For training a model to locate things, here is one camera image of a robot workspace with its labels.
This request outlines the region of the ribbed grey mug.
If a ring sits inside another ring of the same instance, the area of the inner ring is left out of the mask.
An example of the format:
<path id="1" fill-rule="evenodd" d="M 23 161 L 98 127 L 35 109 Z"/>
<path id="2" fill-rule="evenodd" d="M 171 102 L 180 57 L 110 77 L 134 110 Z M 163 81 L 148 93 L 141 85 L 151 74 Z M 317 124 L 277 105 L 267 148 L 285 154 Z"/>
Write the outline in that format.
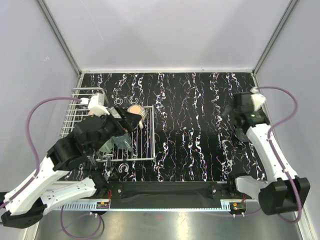
<path id="1" fill-rule="evenodd" d="M 132 114 L 136 114 L 136 115 L 140 115 L 141 116 L 141 120 L 139 121 L 139 128 L 143 129 L 144 128 L 144 122 L 147 118 L 147 112 L 145 110 L 145 108 L 141 105 L 135 104 L 135 105 L 131 105 L 128 110 L 129 113 Z"/>

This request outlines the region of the mint green mug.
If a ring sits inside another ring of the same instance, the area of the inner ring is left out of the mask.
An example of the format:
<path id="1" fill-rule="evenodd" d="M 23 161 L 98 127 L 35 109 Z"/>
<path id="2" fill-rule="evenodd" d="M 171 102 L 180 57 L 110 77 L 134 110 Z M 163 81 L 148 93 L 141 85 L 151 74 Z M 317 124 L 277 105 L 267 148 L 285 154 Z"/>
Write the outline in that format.
<path id="1" fill-rule="evenodd" d="M 110 154 L 113 148 L 114 148 L 114 142 L 112 139 L 109 139 L 103 144 L 103 146 L 99 149 L 99 151 L 102 153 Z"/>

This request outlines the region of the grey glazed mug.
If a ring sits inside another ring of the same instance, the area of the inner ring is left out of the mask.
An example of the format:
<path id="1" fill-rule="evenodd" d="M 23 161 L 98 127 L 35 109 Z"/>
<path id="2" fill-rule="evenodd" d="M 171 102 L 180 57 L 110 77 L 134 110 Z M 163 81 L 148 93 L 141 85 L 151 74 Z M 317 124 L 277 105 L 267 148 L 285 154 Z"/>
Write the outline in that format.
<path id="1" fill-rule="evenodd" d="M 117 109 L 115 109 L 114 107 L 108 108 L 108 111 L 115 119 L 121 118 L 121 115 L 118 113 Z"/>

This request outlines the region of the dark mug cream interior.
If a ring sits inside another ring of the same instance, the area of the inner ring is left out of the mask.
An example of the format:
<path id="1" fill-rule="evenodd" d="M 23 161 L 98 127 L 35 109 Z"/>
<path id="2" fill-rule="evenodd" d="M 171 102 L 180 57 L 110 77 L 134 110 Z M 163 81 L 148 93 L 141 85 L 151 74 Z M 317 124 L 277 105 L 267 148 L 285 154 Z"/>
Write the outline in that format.
<path id="1" fill-rule="evenodd" d="M 131 136 L 126 133 L 122 136 L 113 136 L 113 142 L 116 145 L 118 149 L 121 150 L 127 150 L 131 152 L 133 150 L 132 148 L 132 139 Z"/>

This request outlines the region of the dark green cup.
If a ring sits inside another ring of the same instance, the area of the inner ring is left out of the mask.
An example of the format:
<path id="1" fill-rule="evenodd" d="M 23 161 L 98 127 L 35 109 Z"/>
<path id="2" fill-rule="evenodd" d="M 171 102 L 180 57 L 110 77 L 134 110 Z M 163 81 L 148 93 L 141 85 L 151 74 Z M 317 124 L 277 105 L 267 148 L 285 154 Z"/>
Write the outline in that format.
<path id="1" fill-rule="evenodd" d="M 237 127 L 234 135 L 240 142 L 247 143 L 250 141 L 242 128 Z"/>

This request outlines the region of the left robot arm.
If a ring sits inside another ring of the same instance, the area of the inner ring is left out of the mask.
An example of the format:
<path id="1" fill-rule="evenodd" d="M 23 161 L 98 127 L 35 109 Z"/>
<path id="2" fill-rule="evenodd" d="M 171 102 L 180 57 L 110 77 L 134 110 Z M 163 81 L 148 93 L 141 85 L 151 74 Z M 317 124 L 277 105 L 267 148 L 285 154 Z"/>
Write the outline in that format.
<path id="1" fill-rule="evenodd" d="M 48 150 L 39 169 L 25 180 L 25 187 L 0 194 L 6 210 L 1 216 L 3 226 L 25 229 L 64 204 L 82 198 L 105 197 L 109 188 L 101 173 L 92 172 L 83 180 L 58 190 L 49 191 L 49 187 L 71 170 L 89 162 L 112 137 L 133 132 L 141 121 L 141 115 L 114 106 L 110 114 L 89 115 L 78 122 L 66 137 Z"/>

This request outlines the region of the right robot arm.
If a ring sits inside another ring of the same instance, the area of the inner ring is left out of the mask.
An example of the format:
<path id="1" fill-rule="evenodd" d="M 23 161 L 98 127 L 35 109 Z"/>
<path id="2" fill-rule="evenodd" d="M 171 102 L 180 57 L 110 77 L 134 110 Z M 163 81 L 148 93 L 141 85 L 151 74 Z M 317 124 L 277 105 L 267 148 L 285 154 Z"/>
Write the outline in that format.
<path id="1" fill-rule="evenodd" d="M 233 95 L 233 103 L 224 114 L 251 142 L 265 170 L 266 181 L 239 173 L 229 177 L 226 192 L 233 199 L 245 194 L 258 201 L 268 216 L 283 213 L 301 213 L 311 185 L 307 178 L 299 177 L 280 149 L 272 125 L 261 109 L 266 98 L 260 93 L 243 92 Z"/>

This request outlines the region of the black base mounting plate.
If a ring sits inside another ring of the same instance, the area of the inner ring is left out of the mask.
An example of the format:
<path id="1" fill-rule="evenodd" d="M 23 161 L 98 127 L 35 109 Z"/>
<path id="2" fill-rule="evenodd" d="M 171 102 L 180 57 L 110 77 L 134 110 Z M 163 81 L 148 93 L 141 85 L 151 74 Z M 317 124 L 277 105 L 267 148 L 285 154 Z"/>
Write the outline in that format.
<path id="1" fill-rule="evenodd" d="M 232 189 L 226 181 L 111 181 L 107 184 L 113 199 L 137 195 L 201 195 L 211 199 L 242 200 L 251 197 Z"/>

